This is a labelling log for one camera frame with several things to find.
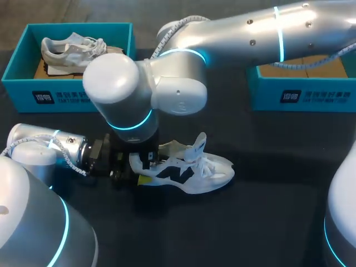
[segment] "robotic arm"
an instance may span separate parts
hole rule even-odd
[[[103,55],[87,67],[83,85],[118,136],[139,144],[155,134],[156,110],[184,116],[204,108],[207,68],[348,52],[356,43],[355,14],[356,1],[342,0],[300,2],[214,21],[187,17],[160,29],[151,59]]]

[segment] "cable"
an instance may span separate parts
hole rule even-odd
[[[275,66],[275,67],[279,67],[279,68],[286,68],[289,70],[307,70],[310,68],[317,68],[321,65],[327,64],[327,63],[337,59],[338,57],[341,57],[355,49],[356,49],[356,43],[353,43],[350,46],[347,46],[344,49],[340,50],[339,52],[331,55],[330,57],[327,57],[323,60],[316,61],[312,64],[307,64],[307,65],[306,64],[301,64],[301,65],[284,64],[284,63],[280,63],[280,62],[272,63],[271,65]]]
[[[74,166],[74,164],[71,162],[66,149],[63,147],[62,143],[60,142],[60,140],[58,140],[55,136],[52,135],[36,135],[33,137],[27,137],[27,138],[23,138],[23,139],[19,139],[17,141],[15,141],[14,143],[12,143],[11,145],[9,145],[8,147],[6,147],[2,153],[0,154],[0,156],[6,156],[6,154],[9,153],[9,151],[13,150],[16,146],[18,146],[19,144],[25,143],[25,142],[42,142],[41,139],[50,139],[53,140],[53,143],[55,143],[61,150],[63,157],[65,158],[66,163],[68,164],[68,166],[73,169],[74,171],[76,171],[77,173],[83,175],[83,176],[87,176],[87,172]]]
[[[159,43],[159,45],[155,49],[154,53],[152,54],[151,59],[158,57],[158,55],[160,54],[160,52],[162,51],[164,46],[168,43],[168,41],[172,38],[172,36],[181,27],[183,27],[184,25],[186,25],[187,23],[192,22],[192,21],[209,21],[209,19],[202,17],[202,16],[189,16],[189,17],[183,18],[180,21],[178,21],[162,38],[161,42]]]

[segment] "teal shoe box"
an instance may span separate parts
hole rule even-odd
[[[263,77],[247,70],[255,111],[356,112],[356,53],[341,58],[348,78]]]
[[[108,46],[120,47],[135,59],[135,36],[131,23],[29,24],[2,77],[18,112],[97,112],[84,92],[82,80],[33,79],[41,59],[42,39],[62,40],[72,32],[84,37],[102,38]]]

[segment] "white sneaker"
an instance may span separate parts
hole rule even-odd
[[[123,53],[121,48],[106,46],[103,39],[82,37],[72,33],[67,39],[54,41],[44,38],[41,43],[43,60],[48,64],[48,75],[84,73],[94,58],[105,53]]]
[[[138,154],[130,154],[130,165],[141,174],[139,185],[174,185],[187,194],[202,194],[226,185],[235,175],[229,160],[204,153],[206,134],[201,133],[194,145],[186,146],[172,141],[159,147],[159,155],[169,157],[149,170],[142,169]]]

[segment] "glowing blue light ring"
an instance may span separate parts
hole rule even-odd
[[[53,257],[53,259],[51,260],[51,262],[47,265],[47,267],[53,267],[54,264],[56,263],[58,257],[60,256],[62,249],[65,245],[66,239],[67,239],[67,235],[68,235],[68,229],[69,229],[69,214],[68,214],[68,209],[67,209],[67,205],[66,203],[63,201],[63,199],[60,197],[63,206],[65,207],[65,212],[66,212],[66,225],[65,225],[65,232],[63,234],[62,237],[62,241],[60,243],[60,247],[58,248],[57,252],[55,253],[55,256]]]
[[[204,63],[206,64],[206,61],[205,61],[205,58],[202,56],[201,53],[198,53],[192,49],[186,49],[186,48],[174,48],[174,49],[170,49],[166,52],[163,52],[162,54],[160,54],[160,57],[161,56],[164,56],[164,55],[167,55],[167,54],[170,54],[170,53],[173,53],[173,52],[189,52],[189,53],[193,53],[193,54],[196,54],[197,56],[201,57],[202,60],[204,61]]]
[[[330,245],[329,243],[329,239],[328,239],[328,236],[327,236],[327,228],[325,227],[325,219],[324,219],[324,233],[325,233],[325,238],[327,240],[327,243],[329,245],[329,248],[330,250],[332,251],[332,253],[334,254],[335,258],[339,261],[339,263],[343,266],[343,267],[346,267],[345,264],[343,264],[343,262],[339,259],[339,257],[337,257],[336,253],[334,252],[332,246]]]
[[[108,123],[108,122],[107,122],[107,124],[109,124],[112,128],[117,129],[117,130],[120,130],[120,131],[133,130],[133,129],[135,129],[135,128],[140,127],[142,124],[144,124],[144,123],[149,119],[151,113],[152,113],[152,110],[150,110],[150,113],[147,115],[147,117],[146,117],[143,121],[141,121],[139,124],[137,124],[137,125],[135,125],[135,126],[132,126],[132,127],[129,127],[129,128],[119,128],[119,127],[116,127],[116,126],[114,126],[114,125],[111,125],[111,124]]]
[[[60,130],[56,130],[54,133],[53,133],[53,137],[55,137],[57,135],[57,133],[59,132]],[[50,140],[50,143],[48,144],[48,147],[51,148],[51,145],[53,144],[53,139]]]
[[[282,31],[282,23],[279,21],[280,14],[278,7],[274,7],[274,13],[276,15],[276,22],[277,22],[277,30],[278,30],[278,39],[279,39],[279,61],[284,61],[284,44],[283,44],[283,31]]]

